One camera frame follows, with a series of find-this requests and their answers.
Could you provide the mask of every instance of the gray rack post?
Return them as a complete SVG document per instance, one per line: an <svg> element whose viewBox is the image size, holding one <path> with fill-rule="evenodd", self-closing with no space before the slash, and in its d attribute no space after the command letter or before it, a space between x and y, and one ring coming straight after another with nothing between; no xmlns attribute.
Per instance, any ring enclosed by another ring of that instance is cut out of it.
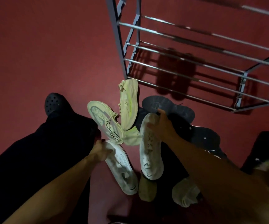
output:
<svg viewBox="0 0 269 224"><path fill-rule="evenodd" d="M249 46L252 46L252 47L256 47L256 48L259 48L259 49L264 49L264 50L269 51L268 47L264 47L264 46L260 46L260 45L253 44L253 43L250 43L250 42L246 42L246 41L238 40L238 39L235 39L235 38L223 36L223 35L220 35L220 34L207 32L207 31L200 30L200 29L197 29L197 28L192 28L192 27L189 27L189 26L174 24L174 23L162 20L162 19L157 19L157 18L154 18L154 17L141 15L141 1L142 0L136 0L136 15L135 15L135 18L133 20L133 23L132 24L124 23L124 22L120 21L120 18L121 18L122 9L125 6L126 1L127 0L119 0L118 5L116 5L115 0L106 0L107 6L108 6L109 17L110 17L110 21L112 23L112 28L113 28L113 32L114 32L114 37L115 37L115 40L116 40L116 46L117 46L117 50L118 50L118 54L119 54L119 59L120 59L121 65L122 65L122 72L123 72L123 75L124 75L125 79L132 79L132 77L130 77L130 75L129 75L129 71L130 71L130 67L131 67L132 63L140 64L140 65L143 65L145 67L154 68L154 69L157 69L159 71L163 71L163 72L167 72L167 73L177 75L177 76L180 76L180 77L188 78L188 79L193 80L195 82L204 83L204 84L207 84L207 85L210 85L210 86L214 86L214 87L218 87L218 88L221 88L221 89L224 89L224 90L234 92L236 94L236 103L233 105L233 107L225 106L225 105L221 105L221 104L218 104L218 103L215 103L215 102L204 100L202 98L198 98L198 97L194 97L194 96L191 96L191 95L188 95L188 94L184 94L184 93L181 93L179 91L174 91L174 90L171 90L169 88L165 88L165 87L158 86L158 85L155 85L155 84L152 84L152 83L149 83L149 82L145 82L143 80L138 80L140 83L145 84L145 85L149 85L149 86L153 86L153 87L159 87L159 88L162 88L162 89L166 89L166 90L168 90L170 92L176 92L176 93L185 95L187 98L192 98L192 99L195 99L197 101L202 101L202 102L205 102L205 103L210 104L210 105L221 107L223 109L228 109L229 111L231 111L233 113L246 111L246 110L250 110L250 109L255 109L255 108L259 108L259 107L264 107L264 106L269 106L269 99L253 96L253 95L248 94L248 93L246 93L244 91L245 83L246 83L247 80L252 80L252 81L255 81L257 83L262 83L262 84L265 84L265 85L269 86L269 82L259 80L259 79L255 79L255 78L252 78L252 77L248 76L248 74L250 72L252 72L256 68L260 67L261 65L269 66L269 57L266 58L265 60L260 60L260 59L255 58L255 57L247 56L247 55L244 55L244 54L241 54L241 53L236 53L236 52L233 52L233 51L230 51L230 50L223 49L221 47L215 47L215 46L207 45L207 44L204 44L204 43L201 43L201 42L198 42L198 41L193 41L193 40L186 39L186 38L183 38L183 37L178 37L178 36L170 35L170 34L167 34L167 33L164 33L164 32L158 32L158 31L155 31L155 30L144 28L144 27L140 26L140 22L141 22L141 18L145 18L145 19L148 19L148 20L161 22L163 24L172 25L172 26L182 28L182 29L185 29L185 30L190 30L190 31L193 31L195 33L201 33L201 34L204 34L204 35L215 36L215 37L219 37L221 39L226 39L226 40L234 41L234 42L237 42L237 43L241 43L241 44L245 44L245 45L249 45ZM258 9L258 8L255 8L255 7L240 6L239 8L242 11L243 10L248 10L248 11L253 11L253 12L256 12L256 13L259 13L259 14L269 15L269 11L263 10L263 9ZM120 26L126 26L126 27L130 28L129 34L128 34L124 44L123 44L122 39L121 39ZM131 39L131 37L133 35L134 30L136 30L136 43L131 44L130 39ZM146 41L141 41L140 40L140 32L141 31L151 33L151 34L155 34L157 36L165 37L167 39L171 39L171 40L174 40L176 42L180 42L180 43L184 43L184 44L187 44L187 45L207 49L207 50L210 50L212 52L218 52L218 53L222 53L222 54L225 54L225 55L228 55L228 56L235 56L235 57L238 57L238 58L241 58L241 59L251 60L251 61L254 61L254 62L257 62L257 63L254 66L247 69L246 71L242 71L242 70L238 70L238 69L234 69L234 68L230 68L230 67L226 67L226 66L221 66L221 65L218 65L218 64L210 63L210 62L191 60L189 58L184 58L185 54L177 52L175 50L173 50L174 55L172 55L170 52L169 53L164 52L164 50L171 51L168 48L161 47L161 46L158 46L158 45L155 45L155 44L151 44L151 43L146 42ZM158 51L158 50L155 50L155 49L150 49L150 48L146 48L144 46L141 46L140 45L141 43L148 44L150 46L160 48L160 50L162 50L162 52ZM125 55L126 55L126 52L127 52L127 48L129 46L133 47L133 52L131 54L130 59L126 59ZM146 51L149 51L149 52L155 52L155 53L158 53L158 54L163 55L163 56L169 56L169 57L175 58L177 60L190 62L190 63L196 64L196 65L199 65L199 66L203 66L203 67L211 68L211 69L214 69L214 70L217 70L217 71L221 71L221 72L226 73L226 74L235 75L235 76L237 76L238 78L241 79L239 89L238 90L232 90L232 89L229 89L229 88L226 88L226 87L223 87L223 86L219 86L219 85L216 85L216 84L213 84L213 83L209 83L209 82L200 80L198 78L189 77L187 75L178 74L176 72L172 72L172 71L169 71L167 69L162 69L162 68L158 68L158 67L155 67L155 66L145 64L145 63L141 63L139 61L135 61L135 60L133 60L133 58L134 58L134 56L136 54L137 49L142 49L142 50L146 50ZM248 97L254 98L256 100L262 101L262 102L258 103L258 104L254 104L254 105L249 105L249 106L241 106L241 100L242 100L243 96L248 96Z"/></svg>

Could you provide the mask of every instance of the person's right arm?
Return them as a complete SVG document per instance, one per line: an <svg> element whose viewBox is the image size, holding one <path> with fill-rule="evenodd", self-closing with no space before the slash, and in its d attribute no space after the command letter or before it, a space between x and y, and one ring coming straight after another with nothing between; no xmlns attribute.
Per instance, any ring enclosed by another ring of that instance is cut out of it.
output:
<svg viewBox="0 0 269 224"><path fill-rule="evenodd" d="M234 223L269 223L269 187L180 138L159 112L159 124L148 127L176 154L212 208Z"/></svg>

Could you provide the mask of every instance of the hand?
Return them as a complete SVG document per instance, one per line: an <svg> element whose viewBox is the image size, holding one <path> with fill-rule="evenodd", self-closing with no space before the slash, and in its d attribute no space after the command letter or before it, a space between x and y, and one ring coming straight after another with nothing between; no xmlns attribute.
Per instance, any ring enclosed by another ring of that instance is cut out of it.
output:
<svg viewBox="0 0 269 224"><path fill-rule="evenodd" d="M172 122L168 119L166 112L161 109L157 109L157 111L160 113L159 123L156 125L148 123L147 127L154 132L158 139L167 144L169 140L178 137L178 135L173 128Z"/></svg>
<svg viewBox="0 0 269 224"><path fill-rule="evenodd" d="M103 140L97 140L89 155L94 155L97 161L104 161L111 152L111 149L106 149Z"/></svg>

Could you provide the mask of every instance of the forearm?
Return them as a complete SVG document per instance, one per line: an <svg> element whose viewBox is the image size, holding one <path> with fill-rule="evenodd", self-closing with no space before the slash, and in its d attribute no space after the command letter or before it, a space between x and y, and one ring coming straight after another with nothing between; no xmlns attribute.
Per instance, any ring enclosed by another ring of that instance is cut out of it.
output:
<svg viewBox="0 0 269 224"><path fill-rule="evenodd" d="M238 220L260 217L263 221L268 216L269 188L265 184L180 137L167 144L213 207Z"/></svg>
<svg viewBox="0 0 269 224"><path fill-rule="evenodd" d="M42 223L62 214L67 207L68 213L72 212L97 163L95 155L85 157L40 189L4 223Z"/></svg>

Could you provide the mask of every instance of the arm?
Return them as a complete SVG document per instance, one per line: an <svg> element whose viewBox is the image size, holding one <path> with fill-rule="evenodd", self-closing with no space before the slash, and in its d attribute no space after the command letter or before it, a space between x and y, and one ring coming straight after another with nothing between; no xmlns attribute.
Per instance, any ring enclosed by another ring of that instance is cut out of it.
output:
<svg viewBox="0 0 269 224"><path fill-rule="evenodd" d="M158 126L148 127L176 154L213 209L235 223L269 223L269 187L180 138L159 112Z"/></svg>
<svg viewBox="0 0 269 224"><path fill-rule="evenodd" d="M97 141L87 157L35 193L4 224L65 223L94 167L110 152Z"/></svg>

